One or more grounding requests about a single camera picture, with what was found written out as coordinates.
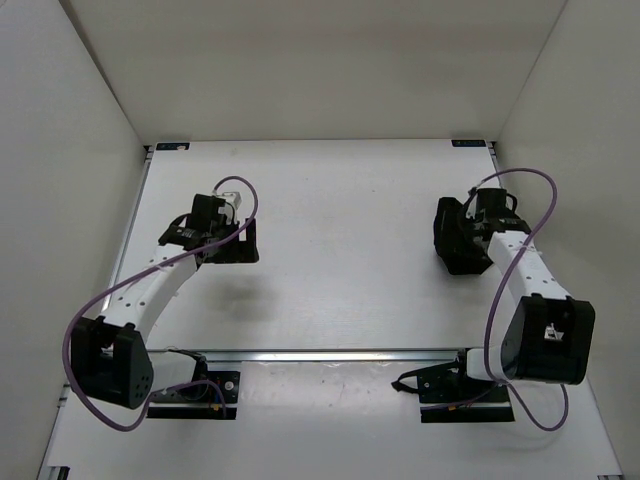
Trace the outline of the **black skirt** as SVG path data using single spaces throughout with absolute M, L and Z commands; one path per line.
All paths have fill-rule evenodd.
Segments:
M 435 252 L 450 275 L 481 275 L 493 262 L 481 248 L 465 239 L 458 224 L 458 213 L 462 206 L 453 197 L 441 197 L 438 200 L 433 222 Z

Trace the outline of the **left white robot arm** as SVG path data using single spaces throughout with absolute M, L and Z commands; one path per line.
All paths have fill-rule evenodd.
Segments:
M 80 312 L 63 341 L 63 365 L 74 392 L 138 409 L 158 391 L 177 388 L 188 398 L 208 389 L 204 358 L 170 348 L 157 357 L 147 350 L 153 327 L 179 289 L 205 264 L 254 264 L 259 259 L 256 221 L 239 220 L 236 191 L 197 194 L 190 212 L 161 234 L 145 270 L 110 292 L 96 318 Z

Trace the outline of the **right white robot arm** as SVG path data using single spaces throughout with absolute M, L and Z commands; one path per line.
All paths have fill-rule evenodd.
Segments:
M 517 200 L 501 188 L 479 188 L 473 214 L 462 221 L 465 238 L 502 274 L 501 285 L 515 304 L 502 341 L 470 349 L 465 365 L 448 376 L 449 391 L 471 400 L 484 381 L 530 380 L 578 385 L 588 365 L 596 313 L 555 279 L 516 214 Z

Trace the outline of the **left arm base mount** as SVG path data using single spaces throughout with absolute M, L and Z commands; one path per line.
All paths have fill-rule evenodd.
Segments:
M 235 420 L 241 384 L 241 372 L 206 363 L 196 370 L 195 380 L 215 383 L 199 384 L 186 389 L 167 391 L 152 396 L 148 419 L 162 420 Z

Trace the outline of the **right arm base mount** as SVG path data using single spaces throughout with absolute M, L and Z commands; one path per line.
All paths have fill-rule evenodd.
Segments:
M 460 360 L 405 372 L 391 386 L 418 396 L 423 424 L 515 421 L 507 388 L 468 377 Z

